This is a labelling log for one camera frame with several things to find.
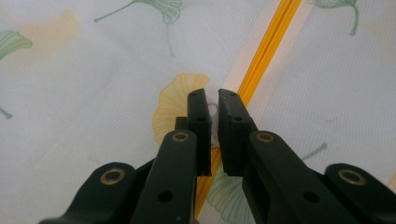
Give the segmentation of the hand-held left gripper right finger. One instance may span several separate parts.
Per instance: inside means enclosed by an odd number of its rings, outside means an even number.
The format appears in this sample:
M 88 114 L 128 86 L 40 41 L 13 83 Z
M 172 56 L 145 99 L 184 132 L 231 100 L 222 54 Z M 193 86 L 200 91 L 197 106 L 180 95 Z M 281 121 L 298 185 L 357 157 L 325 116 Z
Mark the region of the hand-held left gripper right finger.
M 233 91 L 219 90 L 218 136 L 223 169 L 243 178 L 257 224 L 359 224 L 280 136 L 258 130 Z

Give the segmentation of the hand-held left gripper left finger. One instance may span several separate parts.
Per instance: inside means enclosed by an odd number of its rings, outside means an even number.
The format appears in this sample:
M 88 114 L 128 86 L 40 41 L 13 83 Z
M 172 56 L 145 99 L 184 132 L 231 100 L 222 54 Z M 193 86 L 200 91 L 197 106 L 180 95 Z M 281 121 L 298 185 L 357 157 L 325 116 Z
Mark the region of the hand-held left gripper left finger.
M 205 91 L 192 91 L 187 115 L 163 138 L 131 224 L 194 224 L 197 177 L 211 174 L 211 125 Z

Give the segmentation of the leaf-print mesh zipper pouch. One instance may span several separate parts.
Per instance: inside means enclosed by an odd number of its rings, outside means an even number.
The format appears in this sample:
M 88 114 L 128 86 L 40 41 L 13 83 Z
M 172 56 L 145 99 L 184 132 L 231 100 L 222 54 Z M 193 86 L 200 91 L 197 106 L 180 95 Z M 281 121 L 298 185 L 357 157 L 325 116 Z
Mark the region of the leaf-print mesh zipper pouch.
M 196 88 L 396 192 L 396 0 L 0 0 L 0 224 L 152 159 Z

